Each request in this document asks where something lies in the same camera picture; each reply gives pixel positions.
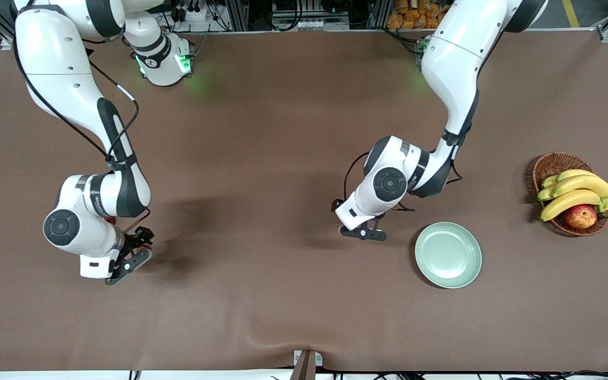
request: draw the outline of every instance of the white cable tie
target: white cable tie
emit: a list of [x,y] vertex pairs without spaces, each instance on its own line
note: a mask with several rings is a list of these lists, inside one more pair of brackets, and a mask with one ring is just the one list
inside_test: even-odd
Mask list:
[[121,87],[120,84],[117,84],[116,87],[118,87],[121,90],[121,92],[126,94],[126,96],[128,96],[128,98],[130,98],[131,101],[135,101],[135,97],[133,97],[128,91],[126,91],[125,88]]

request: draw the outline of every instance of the yellow banana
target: yellow banana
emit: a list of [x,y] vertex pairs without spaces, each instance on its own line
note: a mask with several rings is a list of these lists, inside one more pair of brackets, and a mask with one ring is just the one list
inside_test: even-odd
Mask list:
[[591,175],[577,175],[561,180],[553,187],[553,191],[550,194],[555,198],[577,188],[587,188],[595,192],[603,200],[608,198],[608,183],[598,176]]
[[560,173],[559,175],[557,175],[557,182],[564,181],[567,178],[570,178],[572,176],[577,176],[577,175],[598,176],[595,173],[589,172],[587,170],[569,169],[569,170],[565,170],[562,173]]
[[553,199],[553,187],[554,186],[548,186],[548,187],[544,188],[543,190],[541,190],[540,192],[538,192],[537,199],[539,200],[539,202]]
[[541,212],[541,220],[544,222],[550,221],[560,215],[569,207],[574,207],[580,204],[599,205],[601,202],[599,195],[591,190],[579,189],[566,193],[555,198]]
[[545,180],[543,180],[543,182],[541,183],[541,188],[555,186],[559,181],[562,181],[562,180],[565,180],[567,178],[570,178],[572,176],[577,176],[577,175],[597,176],[595,173],[589,172],[587,170],[569,169],[569,170],[563,171],[559,175],[550,176],[550,177],[546,178]]

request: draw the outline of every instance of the orange bag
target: orange bag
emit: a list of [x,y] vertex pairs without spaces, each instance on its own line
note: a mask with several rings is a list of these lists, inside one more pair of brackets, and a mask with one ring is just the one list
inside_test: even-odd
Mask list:
[[416,20],[414,22],[414,28],[415,29],[423,29],[426,27],[426,16],[425,15],[421,15],[421,17],[419,17],[419,20]]
[[386,21],[387,29],[400,29],[403,24],[403,16],[399,14],[389,15],[388,21]]
[[395,0],[395,10],[399,14],[405,14],[410,9],[410,3],[407,0]]
[[435,17],[438,15],[440,7],[436,3],[431,3],[429,10],[426,11],[427,17]]
[[405,12],[405,21],[416,21],[419,20],[419,17],[421,15],[419,14],[419,11],[416,9],[410,9],[407,12]]
[[434,17],[429,17],[426,19],[426,29],[436,29],[438,28],[438,19]]

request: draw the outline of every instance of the green led light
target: green led light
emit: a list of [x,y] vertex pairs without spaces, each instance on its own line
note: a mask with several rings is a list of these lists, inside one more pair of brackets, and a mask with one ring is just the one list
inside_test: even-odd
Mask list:
[[145,68],[142,67],[142,62],[140,61],[140,57],[135,55],[135,60],[137,61],[137,64],[140,66],[140,72],[142,73],[142,75],[145,75]]
[[175,55],[175,60],[178,62],[179,69],[182,72],[189,72],[189,58],[184,56]]

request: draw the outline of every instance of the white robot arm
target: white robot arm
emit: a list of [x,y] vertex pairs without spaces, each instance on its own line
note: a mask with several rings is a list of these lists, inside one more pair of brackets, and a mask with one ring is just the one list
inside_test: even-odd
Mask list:
[[174,34],[164,34],[155,19],[141,11],[159,4],[160,0],[16,3],[20,12],[14,53],[34,103],[96,135],[111,169],[67,178],[55,209],[44,220],[43,233],[55,247],[79,255],[83,277],[106,279],[106,284],[118,283],[149,260],[149,249],[133,249],[151,244],[154,234],[140,227],[127,235],[105,218],[132,218],[148,211],[150,190],[116,107],[94,82],[82,39],[108,39],[120,34],[124,25],[130,27],[125,36],[138,61],[145,62],[140,69],[154,84],[173,84],[191,70],[183,65],[189,45]]
[[471,128],[480,69],[502,31],[521,32],[536,21],[547,0],[457,0],[432,35],[422,58],[427,84],[447,108],[447,123],[434,151],[395,136],[380,139],[363,166],[365,178],[335,212],[342,235],[385,240],[367,221],[381,218],[405,193],[438,194]]

